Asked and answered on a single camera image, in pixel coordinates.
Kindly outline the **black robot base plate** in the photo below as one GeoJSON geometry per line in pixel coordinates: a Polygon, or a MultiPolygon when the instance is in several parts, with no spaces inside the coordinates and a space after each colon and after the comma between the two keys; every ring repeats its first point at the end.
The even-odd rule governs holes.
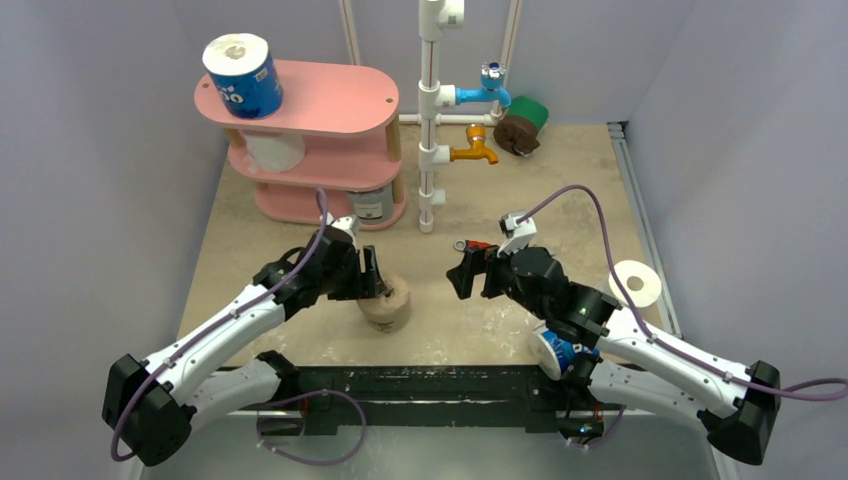
{"type": "Polygon", "coordinates": [[[533,365],[301,367],[269,401],[303,415],[307,435],[367,424],[519,428],[586,441],[605,430],[594,400],[533,365]]]}

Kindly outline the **blue toilet paper roll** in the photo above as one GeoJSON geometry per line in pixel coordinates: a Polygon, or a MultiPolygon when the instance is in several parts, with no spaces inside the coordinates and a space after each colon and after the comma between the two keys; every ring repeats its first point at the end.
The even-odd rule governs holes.
{"type": "Polygon", "coordinates": [[[252,33],[222,35],[202,53],[225,108],[240,119],[261,119],[282,106],[284,90],[268,42],[252,33]]]}

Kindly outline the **pink three-tier shelf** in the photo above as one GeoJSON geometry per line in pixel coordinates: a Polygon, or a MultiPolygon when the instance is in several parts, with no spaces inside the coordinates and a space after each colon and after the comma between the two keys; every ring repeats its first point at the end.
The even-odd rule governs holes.
{"type": "Polygon", "coordinates": [[[233,169],[254,184],[253,199],[265,216],[284,222],[315,224],[316,189],[325,190],[330,212],[352,214],[348,192],[363,192],[391,184],[394,214],[379,230],[398,221],[406,207],[401,175],[399,90],[386,73],[367,66],[278,60],[283,104],[273,115],[240,119],[225,108],[209,76],[194,90],[199,113],[221,127],[230,142],[227,159],[233,169]],[[250,173],[241,131],[292,133],[304,138],[306,153],[293,169],[281,173],[250,173]]]}

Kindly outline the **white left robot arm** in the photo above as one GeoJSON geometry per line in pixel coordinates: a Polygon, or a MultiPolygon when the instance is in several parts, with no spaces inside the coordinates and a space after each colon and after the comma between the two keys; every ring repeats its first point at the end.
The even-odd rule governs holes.
{"type": "Polygon", "coordinates": [[[201,427],[250,406],[304,407],[331,388],[306,390],[300,370],[267,351],[227,373],[224,362],[320,299],[376,300],[388,286],[372,245],[321,228],[302,247],[265,264],[212,318],[169,346],[138,359],[126,354],[109,369],[102,419],[111,428],[112,460],[156,466],[201,427]]]}

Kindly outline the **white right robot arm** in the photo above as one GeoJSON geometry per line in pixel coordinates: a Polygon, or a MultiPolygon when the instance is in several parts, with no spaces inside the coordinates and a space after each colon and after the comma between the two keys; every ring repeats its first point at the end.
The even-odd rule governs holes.
{"type": "Polygon", "coordinates": [[[500,256],[497,248],[468,248],[446,277],[460,299],[484,277],[482,297],[506,296],[559,339],[584,346],[558,379],[576,407],[592,400],[626,405],[702,426],[711,446],[745,464],[760,465],[780,402],[780,373],[765,361],[750,366],[706,353],[653,326],[593,287],[571,281],[543,247],[500,256]]]}

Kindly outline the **plain white toilet paper roll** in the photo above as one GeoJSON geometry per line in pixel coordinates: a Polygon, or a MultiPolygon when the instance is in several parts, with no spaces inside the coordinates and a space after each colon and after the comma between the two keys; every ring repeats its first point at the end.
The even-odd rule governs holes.
{"type": "Polygon", "coordinates": [[[304,138],[292,133],[241,131],[247,149],[250,173],[281,173],[296,167],[304,158],[304,138]]]}

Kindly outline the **grey toilet paper roll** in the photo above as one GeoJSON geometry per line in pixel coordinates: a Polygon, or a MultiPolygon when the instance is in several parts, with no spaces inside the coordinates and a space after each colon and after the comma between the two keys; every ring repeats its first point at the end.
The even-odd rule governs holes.
{"type": "Polygon", "coordinates": [[[376,225],[389,220],[394,214],[393,189],[391,184],[363,192],[348,192],[352,214],[363,225],[376,225]]]}

